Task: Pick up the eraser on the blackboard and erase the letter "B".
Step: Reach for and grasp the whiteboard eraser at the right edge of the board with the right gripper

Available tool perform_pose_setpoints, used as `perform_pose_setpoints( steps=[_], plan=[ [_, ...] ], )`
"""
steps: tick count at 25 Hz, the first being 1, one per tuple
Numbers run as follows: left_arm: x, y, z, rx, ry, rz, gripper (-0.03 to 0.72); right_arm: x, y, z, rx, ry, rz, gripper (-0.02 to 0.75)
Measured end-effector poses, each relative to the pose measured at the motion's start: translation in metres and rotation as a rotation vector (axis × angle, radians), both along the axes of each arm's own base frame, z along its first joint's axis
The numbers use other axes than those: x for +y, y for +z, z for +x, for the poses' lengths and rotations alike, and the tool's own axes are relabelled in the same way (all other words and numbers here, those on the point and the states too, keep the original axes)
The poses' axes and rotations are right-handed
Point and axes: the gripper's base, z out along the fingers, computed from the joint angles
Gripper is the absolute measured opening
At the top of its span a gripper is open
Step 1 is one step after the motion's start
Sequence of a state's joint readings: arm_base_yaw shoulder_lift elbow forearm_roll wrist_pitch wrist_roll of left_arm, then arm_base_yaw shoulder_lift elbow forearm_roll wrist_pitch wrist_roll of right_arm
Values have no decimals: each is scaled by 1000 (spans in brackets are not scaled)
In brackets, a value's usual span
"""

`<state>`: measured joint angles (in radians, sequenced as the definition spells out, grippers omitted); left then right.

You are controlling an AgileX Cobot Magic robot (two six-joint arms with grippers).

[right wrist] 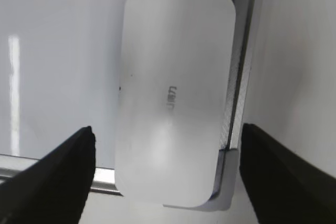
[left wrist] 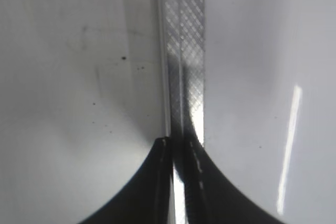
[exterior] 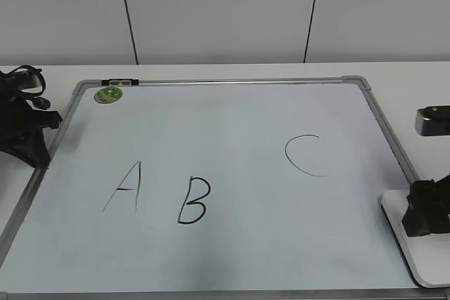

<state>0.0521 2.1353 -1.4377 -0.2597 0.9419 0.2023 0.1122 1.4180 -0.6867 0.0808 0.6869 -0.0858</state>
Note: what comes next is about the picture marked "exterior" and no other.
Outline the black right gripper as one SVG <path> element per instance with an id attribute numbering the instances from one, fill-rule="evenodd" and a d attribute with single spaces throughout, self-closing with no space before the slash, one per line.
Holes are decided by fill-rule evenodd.
<path id="1" fill-rule="evenodd" d="M 408 237 L 449 233 L 449 176 L 414 182 L 407 202 L 401 222 Z"/>

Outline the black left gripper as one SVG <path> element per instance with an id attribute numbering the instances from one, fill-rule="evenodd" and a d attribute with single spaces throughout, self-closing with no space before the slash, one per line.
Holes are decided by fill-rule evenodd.
<path id="1" fill-rule="evenodd" d="M 61 115 L 43 97 L 41 71 L 1 73 L 1 151 L 33 168 L 47 168 L 51 157 L 43 130 L 57 129 Z"/>

